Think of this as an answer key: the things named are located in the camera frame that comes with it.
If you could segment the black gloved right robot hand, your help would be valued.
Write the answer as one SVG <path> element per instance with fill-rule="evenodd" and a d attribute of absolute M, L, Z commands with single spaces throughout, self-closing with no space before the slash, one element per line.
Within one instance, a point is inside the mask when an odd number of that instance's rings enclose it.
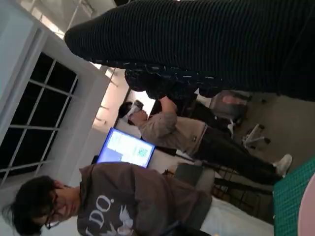
<path fill-rule="evenodd" d="M 70 28 L 76 56 L 125 71 L 134 91 L 315 99 L 312 0 L 135 0 Z"/>

